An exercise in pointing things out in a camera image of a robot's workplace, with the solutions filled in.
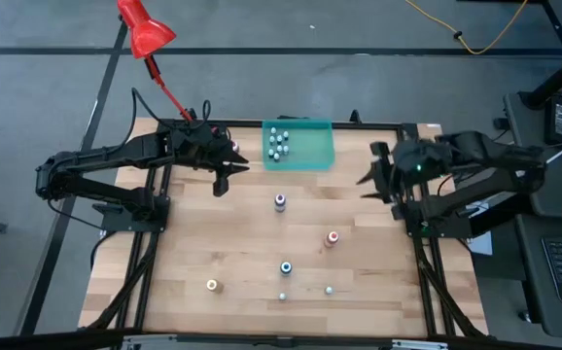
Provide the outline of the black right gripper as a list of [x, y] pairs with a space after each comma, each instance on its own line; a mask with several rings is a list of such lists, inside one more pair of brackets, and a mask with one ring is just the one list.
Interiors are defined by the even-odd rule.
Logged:
[[403, 141], [393, 151], [382, 141], [372, 142], [369, 148], [375, 159], [356, 184], [373, 181], [375, 192], [361, 194], [360, 198], [391, 204], [395, 220], [403, 220], [406, 216], [407, 200], [404, 197], [407, 191], [444, 175], [452, 164], [450, 146], [426, 139]]

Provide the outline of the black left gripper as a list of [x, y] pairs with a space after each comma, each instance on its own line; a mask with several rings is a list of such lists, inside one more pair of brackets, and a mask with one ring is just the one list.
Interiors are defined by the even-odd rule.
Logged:
[[213, 195], [223, 196], [229, 188], [230, 175], [249, 170], [243, 157], [228, 136], [223, 124], [209, 122], [181, 123], [169, 133], [166, 151], [177, 165], [213, 172]]

